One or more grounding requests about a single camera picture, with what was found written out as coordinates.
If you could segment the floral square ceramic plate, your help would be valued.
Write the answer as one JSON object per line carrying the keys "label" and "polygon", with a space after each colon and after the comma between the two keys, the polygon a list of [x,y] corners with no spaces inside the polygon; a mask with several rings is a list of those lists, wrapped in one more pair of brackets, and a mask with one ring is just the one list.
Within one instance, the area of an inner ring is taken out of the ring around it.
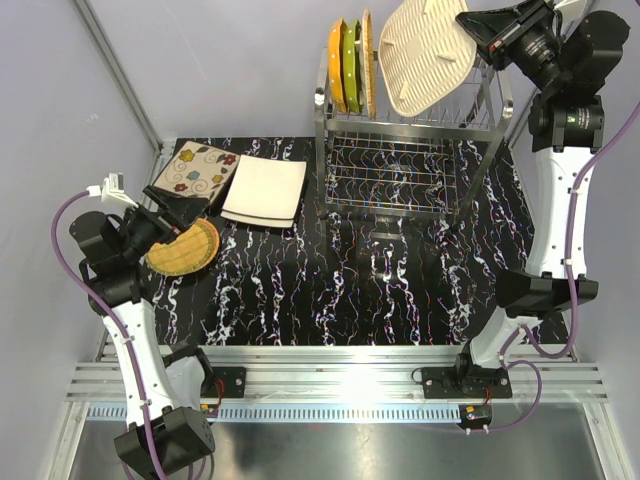
{"label": "floral square ceramic plate", "polygon": [[214,205],[234,175],[240,155],[187,141],[159,173],[154,187],[180,197],[206,198]]}

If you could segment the large woven wicker plate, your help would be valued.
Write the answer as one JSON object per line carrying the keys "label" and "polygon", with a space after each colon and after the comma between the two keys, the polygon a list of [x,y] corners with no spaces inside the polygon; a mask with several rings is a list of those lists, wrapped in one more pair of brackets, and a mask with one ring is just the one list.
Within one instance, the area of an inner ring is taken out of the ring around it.
{"label": "large woven wicker plate", "polygon": [[378,62],[398,115],[424,112],[469,75],[476,44],[456,21],[467,11],[464,0],[404,1],[384,24]]}

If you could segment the white black-rimmed square plate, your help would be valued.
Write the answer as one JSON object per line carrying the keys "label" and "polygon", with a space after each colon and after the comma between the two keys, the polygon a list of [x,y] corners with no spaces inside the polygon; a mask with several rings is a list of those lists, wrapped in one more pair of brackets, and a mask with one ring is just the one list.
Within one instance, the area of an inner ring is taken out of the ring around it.
{"label": "white black-rimmed square plate", "polygon": [[222,210],[255,217],[295,218],[307,163],[242,155]]}

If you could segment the green dotted plate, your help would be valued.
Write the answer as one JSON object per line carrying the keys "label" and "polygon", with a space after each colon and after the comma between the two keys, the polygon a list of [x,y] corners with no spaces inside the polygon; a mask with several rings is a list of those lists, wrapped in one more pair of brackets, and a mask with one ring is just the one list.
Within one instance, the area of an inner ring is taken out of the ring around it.
{"label": "green dotted plate", "polygon": [[359,20],[352,21],[343,35],[342,48],[342,69],[344,98],[349,113],[361,114],[362,101],[361,78],[359,66],[359,51],[357,42],[360,40],[361,23]]}

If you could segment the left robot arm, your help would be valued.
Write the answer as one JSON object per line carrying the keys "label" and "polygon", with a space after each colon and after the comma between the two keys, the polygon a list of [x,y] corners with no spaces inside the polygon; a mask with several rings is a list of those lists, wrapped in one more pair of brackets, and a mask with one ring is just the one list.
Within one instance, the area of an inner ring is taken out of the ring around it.
{"label": "left robot arm", "polygon": [[183,344],[163,355],[156,335],[152,296],[143,275],[143,257],[157,243],[186,232],[208,202],[148,185],[154,210],[133,201],[109,176],[66,201],[83,198],[114,202],[122,215],[88,211],[72,221],[69,234],[83,258],[72,268],[59,262],[82,288],[115,348],[126,396],[125,431],[115,441],[127,472],[165,479],[213,455],[215,441],[201,397],[215,385],[215,373],[201,348]]}

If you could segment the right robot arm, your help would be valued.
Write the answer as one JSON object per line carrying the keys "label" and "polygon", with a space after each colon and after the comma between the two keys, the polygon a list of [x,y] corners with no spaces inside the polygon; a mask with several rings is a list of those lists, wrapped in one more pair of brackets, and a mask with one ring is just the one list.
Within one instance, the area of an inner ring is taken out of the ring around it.
{"label": "right robot arm", "polygon": [[539,193],[525,267],[498,275],[496,309],[437,378],[449,393],[509,397],[509,349],[532,341],[545,320],[575,312],[598,293],[598,283],[587,276],[583,249],[589,180],[609,148],[600,92],[622,59],[630,27],[619,15],[597,10],[563,37],[568,9],[565,1],[525,1],[456,18],[489,66],[501,71],[516,65],[537,87],[528,129]]}

